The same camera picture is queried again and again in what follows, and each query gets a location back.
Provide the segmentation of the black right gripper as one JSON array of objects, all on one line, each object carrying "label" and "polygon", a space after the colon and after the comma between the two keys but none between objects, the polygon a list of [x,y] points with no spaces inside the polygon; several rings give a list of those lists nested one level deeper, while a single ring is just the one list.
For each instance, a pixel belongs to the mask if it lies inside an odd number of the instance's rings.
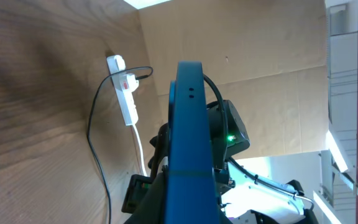
[{"label": "black right gripper", "polygon": [[132,214],[135,212],[151,188],[153,181],[157,178],[157,175],[163,172],[164,166],[168,166],[169,127],[167,123],[160,127],[158,134],[149,143],[155,149],[152,158],[147,164],[150,169],[150,175],[134,174],[131,176],[121,208],[123,213]]}]

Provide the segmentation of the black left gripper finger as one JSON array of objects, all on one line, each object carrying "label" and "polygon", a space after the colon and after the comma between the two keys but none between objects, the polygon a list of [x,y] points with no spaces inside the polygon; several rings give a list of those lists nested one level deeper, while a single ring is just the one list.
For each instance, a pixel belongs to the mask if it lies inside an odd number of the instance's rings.
[{"label": "black left gripper finger", "polygon": [[135,213],[132,223],[162,224],[165,214],[166,178],[159,173]]}]

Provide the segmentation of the blue Samsung Galaxy smartphone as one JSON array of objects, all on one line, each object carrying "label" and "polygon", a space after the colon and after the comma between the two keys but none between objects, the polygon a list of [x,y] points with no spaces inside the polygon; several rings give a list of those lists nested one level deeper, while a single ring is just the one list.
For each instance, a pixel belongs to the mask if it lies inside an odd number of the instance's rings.
[{"label": "blue Samsung Galaxy smartphone", "polygon": [[179,62],[172,87],[164,222],[219,223],[201,62]]}]

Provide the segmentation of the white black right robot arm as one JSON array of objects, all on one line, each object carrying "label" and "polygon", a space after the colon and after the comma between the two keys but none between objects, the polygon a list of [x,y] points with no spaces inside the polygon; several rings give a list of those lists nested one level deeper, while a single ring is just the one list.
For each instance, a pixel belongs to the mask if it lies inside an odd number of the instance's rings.
[{"label": "white black right robot arm", "polygon": [[[233,103],[224,100],[223,105],[228,120],[229,147],[226,154],[213,151],[213,155],[224,162],[223,168],[215,171],[221,222],[317,223],[313,208],[304,206],[307,198],[299,181],[280,184],[246,170],[233,159],[233,155],[249,148],[250,141]],[[168,124],[164,124],[150,140],[155,148],[148,163],[150,176],[134,174],[131,177],[121,208],[123,213],[130,214],[128,223],[162,222],[168,134]]]}]

